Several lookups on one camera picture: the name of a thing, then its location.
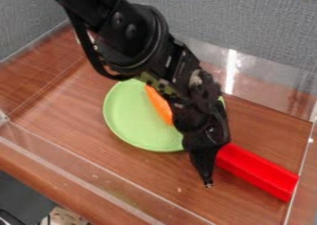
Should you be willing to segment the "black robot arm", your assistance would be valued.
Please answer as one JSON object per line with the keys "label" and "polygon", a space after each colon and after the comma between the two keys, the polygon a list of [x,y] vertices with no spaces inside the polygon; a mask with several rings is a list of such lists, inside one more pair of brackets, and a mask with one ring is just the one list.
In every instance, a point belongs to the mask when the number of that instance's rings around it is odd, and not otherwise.
{"label": "black robot arm", "polygon": [[169,31],[154,6],[128,0],[54,0],[65,9],[95,71],[136,79],[168,101],[182,146],[206,187],[221,148],[230,142],[222,87]]}

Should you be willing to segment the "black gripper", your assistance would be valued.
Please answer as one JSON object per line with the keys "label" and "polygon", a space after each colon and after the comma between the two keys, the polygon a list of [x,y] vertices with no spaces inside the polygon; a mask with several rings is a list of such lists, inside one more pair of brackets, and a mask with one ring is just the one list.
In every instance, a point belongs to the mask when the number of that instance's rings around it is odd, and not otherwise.
{"label": "black gripper", "polygon": [[230,142],[221,85],[186,46],[169,46],[160,55],[160,64],[157,90],[172,108],[192,164],[210,188],[218,150]]}

